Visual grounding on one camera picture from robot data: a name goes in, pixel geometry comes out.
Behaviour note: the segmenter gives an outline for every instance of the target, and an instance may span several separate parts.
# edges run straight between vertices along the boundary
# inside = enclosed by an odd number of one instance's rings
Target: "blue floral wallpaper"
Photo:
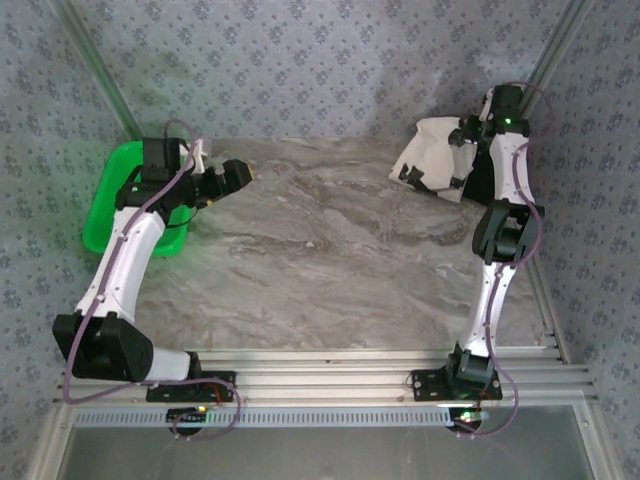
[[[532,155],[541,255],[629,478],[640,478],[640,4],[596,2],[555,72],[555,130]],[[546,120],[542,102],[534,124]]]
[[[51,323],[96,266],[80,230],[123,136],[47,2],[0,12],[0,478],[12,479],[60,377]]]
[[[145,131],[406,135],[527,78],[564,1],[74,0]]]

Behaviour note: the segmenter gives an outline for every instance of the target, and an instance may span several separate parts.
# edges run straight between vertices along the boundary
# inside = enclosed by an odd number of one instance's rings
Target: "wire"
[[[180,223],[174,223],[172,225],[167,225],[165,228],[180,228],[180,227],[184,227],[185,225],[189,225],[191,223],[191,220],[196,218],[196,215],[198,214],[198,210],[199,209],[196,208],[196,211],[193,212],[193,215],[191,215],[188,220],[185,220],[184,222],[180,222]]]
[[[71,394],[70,394],[71,377],[73,376],[73,365],[75,363],[76,356],[78,355],[80,342],[82,341],[82,337],[84,336],[87,330],[87,327],[89,326],[89,322],[91,321],[91,318],[93,317],[96,310],[98,309],[98,306],[102,302],[104,302],[104,293],[107,287],[107,283],[109,281],[109,277],[113,272],[114,266],[118,259],[118,255],[120,253],[120,250],[122,249],[122,246],[124,245],[125,241],[128,238],[129,232],[135,225],[138,218],[140,218],[140,216],[144,212],[146,212],[149,207],[151,207],[155,202],[157,202],[160,198],[162,198],[162,196],[164,196],[169,190],[171,190],[173,186],[180,180],[180,178],[182,178],[182,176],[185,175],[185,173],[189,172],[189,169],[191,168],[191,164],[193,163],[195,165],[195,160],[193,158],[193,155],[194,155],[194,149],[195,149],[196,132],[193,129],[193,127],[191,127],[191,125],[189,125],[187,122],[180,119],[170,119],[167,122],[165,122],[163,127],[163,135],[165,138],[168,136],[169,127],[174,123],[181,125],[189,133],[190,145],[189,145],[189,152],[187,153],[187,158],[185,159],[184,164],[173,176],[173,178],[171,178],[171,180],[169,180],[164,187],[162,187],[155,195],[153,195],[149,200],[147,200],[140,208],[138,208],[134,212],[134,214],[125,224],[120,236],[116,240],[116,243],[113,249],[109,253],[109,258],[107,260],[107,264],[102,274],[100,284],[98,285],[98,288],[96,290],[96,295],[93,298],[93,301],[91,302],[91,304],[89,305],[89,308],[87,308],[87,311],[85,312],[85,315],[82,318],[80,325],[78,326],[76,335],[73,338],[73,342],[71,343],[71,348],[69,349],[69,356],[67,357],[67,366],[64,372],[64,381],[62,384],[62,397],[64,398],[65,403],[67,403],[68,405],[79,405],[85,402],[89,402],[91,400],[95,400],[98,398],[105,397],[107,395],[111,395],[113,393],[119,392],[126,388],[130,388],[134,385],[158,385],[159,383],[162,383],[163,385],[196,385],[200,383],[217,383],[219,385],[225,386],[227,389],[229,389],[231,392],[234,393],[235,395],[234,399],[236,401],[237,408],[236,408],[236,413],[233,416],[233,419],[231,420],[229,425],[227,425],[225,428],[223,428],[219,432],[216,432],[215,435],[206,436],[207,439],[211,439],[211,438],[218,438],[221,435],[224,435],[225,433],[229,432],[238,422],[240,418],[240,413],[242,411],[242,398],[240,397],[238,391],[235,389],[233,385],[231,385],[228,382],[224,382],[219,378],[196,378],[196,379],[162,381],[162,382],[144,381],[139,383],[123,383],[121,385],[116,385],[115,387],[108,388],[107,390],[104,390],[102,392],[94,393],[92,395],[87,395],[86,397],[71,398]]]
[[[496,371],[507,380],[507,382],[509,382],[509,385],[511,386],[512,390],[513,390],[513,410],[511,410],[511,414],[509,415],[509,418],[507,418],[507,420],[499,427],[495,428],[494,430],[491,430],[489,432],[480,432],[480,433],[476,433],[474,432],[471,428],[467,427],[466,425],[460,423],[460,422],[456,422],[457,425],[459,425],[462,428],[465,428],[466,430],[469,430],[471,433],[469,434],[472,437],[489,437],[491,435],[496,435],[500,432],[503,432],[504,430],[506,430],[509,425],[511,425],[511,423],[513,422],[513,420],[516,418],[516,415],[518,414],[518,409],[520,407],[520,392],[518,390],[518,386],[516,385],[516,383],[514,382],[513,378],[511,378],[511,375],[509,375],[509,373],[504,370],[504,368],[502,368],[502,366],[500,366],[500,363],[498,362],[498,359],[496,358],[495,352],[493,351],[493,346],[491,344],[491,311],[493,310],[493,303],[496,299],[496,295],[498,292],[498,287],[500,286],[500,278],[502,277],[502,272],[504,271],[505,268],[516,268],[519,265],[523,265],[525,263],[527,263],[529,260],[531,260],[531,258],[536,254],[536,252],[538,251],[538,249],[540,248],[540,244],[542,243],[542,235],[543,235],[543,223],[542,223],[542,217],[540,216],[540,213],[538,212],[538,209],[536,208],[536,206],[534,205],[534,203],[525,195],[525,193],[522,191],[522,184],[520,183],[520,177],[518,177],[518,159],[520,157],[520,153],[525,150],[526,148],[528,148],[529,146],[539,143],[542,140],[544,140],[544,137],[547,133],[549,133],[551,131],[551,128],[553,127],[553,123],[554,123],[554,111],[553,111],[553,106],[551,105],[551,100],[549,99],[549,96],[544,92],[544,90],[542,90],[540,87],[538,87],[537,85],[534,85],[533,83],[530,82],[525,82],[525,81],[514,81],[514,82],[508,82],[509,85],[522,85],[528,88],[531,88],[533,90],[535,90],[537,93],[539,93],[542,98],[544,99],[545,105],[549,111],[549,121],[547,122],[546,127],[544,128],[544,130],[542,131],[542,133],[540,134],[540,136],[538,138],[535,139],[531,139],[528,142],[523,143],[522,145],[520,145],[515,152],[513,152],[513,161],[512,161],[512,165],[511,165],[511,171],[513,172],[513,180],[515,182],[515,187],[516,187],[516,192],[518,193],[518,196],[522,199],[522,201],[527,205],[527,207],[529,208],[529,210],[531,211],[531,215],[533,215],[535,221],[536,221],[536,239],[532,245],[532,247],[529,249],[529,251],[526,253],[526,255],[524,255],[522,258],[520,258],[519,260],[513,261],[513,262],[508,262],[508,263],[503,263],[497,270],[496,270],[496,278],[498,279],[498,281],[494,282],[493,288],[491,289],[491,293],[489,295],[489,300],[487,302],[487,312],[486,312],[486,317],[485,317],[485,338],[487,341],[487,350],[489,352],[489,358],[491,358],[491,361],[493,362],[493,365],[496,369]]]

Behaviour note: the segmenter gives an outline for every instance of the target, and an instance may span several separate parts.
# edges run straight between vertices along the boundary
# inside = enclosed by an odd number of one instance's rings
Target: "marble surface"
[[[173,348],[451,348],[472,300],[483,208],[388,180],[403,147],[217,142],[214,163],[246,160],[256,179],[198,213],[183,253],[151,260],[138,327]],[[498,343],[536,345],[542,332],[522,269]]]

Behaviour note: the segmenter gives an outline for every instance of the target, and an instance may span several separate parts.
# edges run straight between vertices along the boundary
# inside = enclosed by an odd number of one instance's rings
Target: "green tray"
[[[82,243],[92,252],[104,253],[113,230],[113,216],[116,212],[116,193],[131,171],[142,164],[142,142],[129,142],[116,148],[104,166],[102,178],[93,198],[87,222],[82,232]],[[179,207],[173,211],[170,224],[178,224],[189,220],[191,213],[187,207]],[[187,226],[170,228],[158,240],[153,250],[154,257],[169,257],[182,251],[187,237]]]

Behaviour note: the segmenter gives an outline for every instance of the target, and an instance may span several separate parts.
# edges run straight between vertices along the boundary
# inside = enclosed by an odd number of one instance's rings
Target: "purple cable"
[[[129,234],[129,231],[133,228],[138,218],[140,218],[140,216],[144,212],[146,212],[150,206],[152,206],[155,202],[157,202],[160,198],[162,198],[163,195],[165,195],[169,190],[173,188],[173,186],[180,180],[180,178],[187,172],[187,170],[191,167],[191,164],[194,162],[193,154],[194,154],[195,141],[196,141],[195,130],[193,129],[193,127],[191,127],[191,125],[189,125],[187,122],[183,120],[171,119],[164,124],[163,134],[165,137],[167,137],[168,135],[169,127],[174,123],[178,123],[182,125],[185,128],[185,130],[187,130],[187,132],[189,133],[191,144],[189,145],[189,152],[187,153],[187,158],[185,159],[184,164],[173,176],[173,178],[169,180],[169,182],[167,182],[167,184],[158,193],[153,195],[149,200],[147,200],[140,208],[138,208],[135,211],[135,213],[131,216],[131,218],[125,224],[120,236],[117,238],[116,243],[113,247],[113,250],[109,255],[109,259],[107,260],[107,265],[102,274],[102,279],[100,280],[100,284],[98,285],[96,296],[94,297],[93,301],[91,302],[91,305],[89,306],[89,308],[87,309],[87,312],[82,318],[82,321],[78,326],[78,331],[76,332],[76,335],[73,338],[73,342],[71,343],[71,348],[69,349],[69,356],[67,358],[67,367],[64,372],[64,381],[62,384],[62,396],[64,398],[64,401],[67,404],[79,405],[85,402],[89,402],[91,400],[95,400],[98,398],[105,397],[107,395],[111,395],[112,393],[119,392],[120,390],[124,390],[134,385],[157,385],[158,383],[162,383],[163,385],[194,385],[198,383],[216,383],[226,387],[228,390],[234,393],[235,395],[234,398],[237,403],[237,408],[236,408],[236,413],[233,416],[233,419],[229,425],[227,425],[222,430],[216,432],[215,434],[206,435],[204,436],[204,438],[202,438],[203,440],[208,440],[208,439],[220,437],[225,433],[229,432],[238,422],[240,418],[240,413],[242,411],[242,398],[240,397],[240,394],[238,393],[238,391],[230,383],[227,383],[218,378],[197,378],[197,379],[176,380],[176,381],[166,381],[166,382],[145,381],[145,382],[139,382],[139,383],[123,383],[121,385],[116,385],[115,387],[109,388],[102,392],[98,392],[93,395],[87,395],[86,397],[82,397],[82,398],[71,398],[71,395],[69,392],[71,388],[71,377],[73,376],[73,364],[75,363],[76,356],[78,354],[78,349],[80,348],[80,342],[98,306],[100,305],[101,302],[104,301],[103,295],[104,295],[107,283],[109,281],[109,277],[113,271],[116,261],[118,260],[118,255],[120,253],[120,250],[122,249],[122,245],[124,244],[125,239],[127,238],[127,235]]]
[[[504,430],[506,430],[509,427],[509,425],[511,425],[513,420],[516,418],[516,415],[518,414],[518,408],[520,407],[520,392],[518,391],[518,386],[516,385],[516,382],[514,382],[513,378],[511,378],[511,375],[509,375],[509,373],[500,366],[500,363],[498,363],[498,359],[496,358],[495,352],[493,351],[493,346],[491,345],[491,327],[490,327],[491,310],[493,310],[493,302],[495,301],[496,295],[498,293],[498,288],[500,285],[499,279],[502,277],[502,271],[507,267],[516,268],[519,265],[523,265],[527,263],[536,254],[536,252],[540,248],[540,244],[542,243],[542,233],[543,233],[542,217],[540,217],[540,213],[538,213],[538,209],[535,207],[533,202],[529,200],[529,198],[522,191],[522,184],[520,183],[520,178],[518,177],[518,157],[520,156],[520,152],[522,152],[524,149],[526,149],[527,147],[535,143],[541,142],[544,139],[544,135],[550,132],[551,127],[553,126],[553,120],[554,120],[553,107],[546,93],[537,85],[534,85],[529,82],[521,82],[521,81],[509,82],[509,84],[524,85],[538,92],[544,99],[545,105],[549,110],[549,122],[547,123],[543,132],[540,134],[539,138],[534,140],[529,140],[528,142],[523,143],[516,149],[515,152],[513,152],[513,162],[511,165],[511,169],[513,172],[513,180],[516,186],[516,192],[518,193],[518,196],[522,199],[522,201],[527,205],[527,207],[531,211],[531,214],[535,218],[536,226],[537,226],[536,239],[531,249],[529,249],[527,254],[523,256],[520,260],[516,260],[515,262],[504,263],[498,268],[498,270],[496,271],[496,278],[498,279],[498,281],[494,283],[493,288],[491,289],[491,293],[489,294],[489,300],[487,301],[487,314],[485,317],[485,337],[487,340],[487,350],[489,352],[489,358],[491,358],[491,361],[493,362],[493,365],[495,366],[496,371],[503,378],[505,378],[507,382],[509,382],[509,385],[513,389],[513,410],[511,411],[511,415],[509,415],[509,418],[504,424],[502,424],[500,427],[495,428],[494,430],[491,430],[489,432],[476,433],[467,425],[461,422],[456,422],[456,424],[459,425],[460,427],[463,427],[469,430],[471,432],[470,436],[472,437],[489,437],[491,435],[496,435],[498,433],[501,433]]]

